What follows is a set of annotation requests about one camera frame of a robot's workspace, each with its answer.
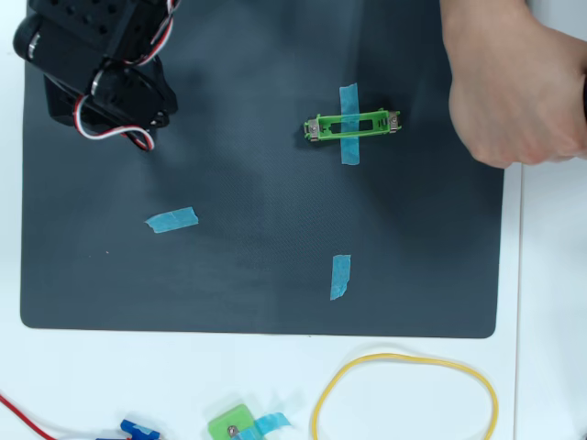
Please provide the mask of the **bare human hand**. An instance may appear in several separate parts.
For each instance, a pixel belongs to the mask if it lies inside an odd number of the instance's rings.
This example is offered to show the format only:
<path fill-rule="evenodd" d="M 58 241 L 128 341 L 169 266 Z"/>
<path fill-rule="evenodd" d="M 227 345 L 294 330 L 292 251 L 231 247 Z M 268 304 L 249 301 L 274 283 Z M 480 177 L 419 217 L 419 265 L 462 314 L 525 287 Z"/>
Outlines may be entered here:
<path fill-rule="evenodd" d="M 455 130 L 505 169 L 586 156 L 586 43 L 541 24 L 524 1 L 440 2 Z"/>

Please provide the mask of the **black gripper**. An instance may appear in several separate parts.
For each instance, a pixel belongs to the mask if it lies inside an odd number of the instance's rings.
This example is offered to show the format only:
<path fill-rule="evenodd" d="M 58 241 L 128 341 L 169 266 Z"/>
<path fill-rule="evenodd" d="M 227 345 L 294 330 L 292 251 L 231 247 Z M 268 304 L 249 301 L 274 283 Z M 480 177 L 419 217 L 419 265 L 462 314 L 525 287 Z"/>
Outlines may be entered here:
<path fill-rule="evenodd" d="M 84 96 L 81 119 L 93 131 L 163 128 L 178 111 L 160 57 L 142 66 L 126 66 L 111 60 L 49 56 L 43 59 L 43 74 L 50 117 L 68 127 L 74 125 L 77 99 Z"/>

